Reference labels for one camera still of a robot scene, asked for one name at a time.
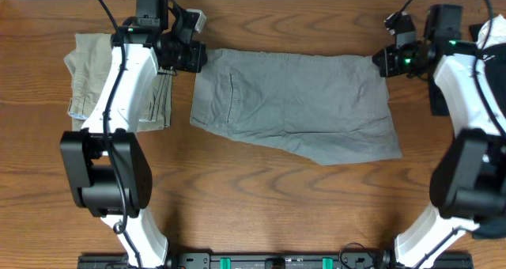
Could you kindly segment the grey shorts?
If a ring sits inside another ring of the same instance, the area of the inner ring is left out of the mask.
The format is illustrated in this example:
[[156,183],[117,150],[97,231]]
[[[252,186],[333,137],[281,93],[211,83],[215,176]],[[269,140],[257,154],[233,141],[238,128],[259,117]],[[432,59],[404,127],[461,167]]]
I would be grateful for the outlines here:
[[320,165],[402,157],[385,78],[369,56],[211,50],[190,122]]

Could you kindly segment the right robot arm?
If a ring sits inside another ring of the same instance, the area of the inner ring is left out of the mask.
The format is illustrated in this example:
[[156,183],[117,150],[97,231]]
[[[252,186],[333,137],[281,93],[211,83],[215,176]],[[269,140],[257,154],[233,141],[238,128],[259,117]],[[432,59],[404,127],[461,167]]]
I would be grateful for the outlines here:
[[373,56],[381,76],[428,74],[431,107],[447,108],[455,138],[432,173],[428,206],[374,257],[376,268],[471,268],[453,243],[505,235],[505,46],[463,40],[461,18],[461,6],[432,6],[423,40],[405,11],[385,20],[395,42]]

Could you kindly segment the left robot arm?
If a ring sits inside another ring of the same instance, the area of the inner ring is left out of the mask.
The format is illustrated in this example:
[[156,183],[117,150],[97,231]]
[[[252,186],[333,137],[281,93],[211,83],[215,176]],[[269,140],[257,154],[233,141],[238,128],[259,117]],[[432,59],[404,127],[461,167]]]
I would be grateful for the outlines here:
[[80,256],[79,268],[177,266],[149,208],[153,176],[137,132],[160,69],[197,74],[206,64],[206,45],[193,38],[205,23],[200,9],[175,0],[136,0],[136,14],[113,25],[100,98],[79,131],[63,133],[60,150],[75,204],[107,224],[125,252]]

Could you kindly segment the black t-shirt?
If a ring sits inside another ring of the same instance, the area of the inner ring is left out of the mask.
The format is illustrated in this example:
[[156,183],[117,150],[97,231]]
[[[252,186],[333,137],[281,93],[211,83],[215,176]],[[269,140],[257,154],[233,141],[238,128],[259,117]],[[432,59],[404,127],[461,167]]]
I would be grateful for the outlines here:
[[455,138],[430,182],[442,218],[478,225],[476,240],[505,236],[505,44],[444,55],[434,74]]

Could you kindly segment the folded khaki shorts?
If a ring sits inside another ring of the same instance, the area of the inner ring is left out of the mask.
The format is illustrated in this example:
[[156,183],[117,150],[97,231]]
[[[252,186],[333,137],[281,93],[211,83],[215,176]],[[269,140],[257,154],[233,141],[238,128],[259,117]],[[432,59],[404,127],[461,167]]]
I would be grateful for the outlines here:
[[[111,35],[86,33],[75,36],[76,48],[64,58],[72,77],[72,98],[68,115],[72,129],[78,131],[91,115],[99,100],[111,66]],[[171,124],[172,75],[158,71],[147,96],[138,129],[163,130]]]

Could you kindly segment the white garment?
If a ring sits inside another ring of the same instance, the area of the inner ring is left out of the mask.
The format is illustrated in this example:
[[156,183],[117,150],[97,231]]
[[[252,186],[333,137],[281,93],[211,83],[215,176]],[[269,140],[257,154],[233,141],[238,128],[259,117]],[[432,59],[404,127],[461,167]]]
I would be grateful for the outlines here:
[[476,44],[479,48],[487,48],[506,42],[506,20],[502,14],[487,21],[480,28]]

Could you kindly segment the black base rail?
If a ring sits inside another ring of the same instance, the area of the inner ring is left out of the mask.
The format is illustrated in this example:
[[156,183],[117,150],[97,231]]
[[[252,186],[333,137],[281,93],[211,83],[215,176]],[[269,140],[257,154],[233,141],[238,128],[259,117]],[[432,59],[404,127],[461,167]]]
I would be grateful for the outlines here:
[[[169,257],[166,264],[159,267],[172,269],[386,269],[410,268],[395,264],[389,252],[373,253],[345,252],[339,255],[318,256],[262,256],[262,255],[210,255],[207,253],[185,253]],[[136,268],[128,264],[127,255],[119,256],[79,256],[77,268]],[[474,262],[470,254],[444,253],[430,268],[436,269],[473,269]]]

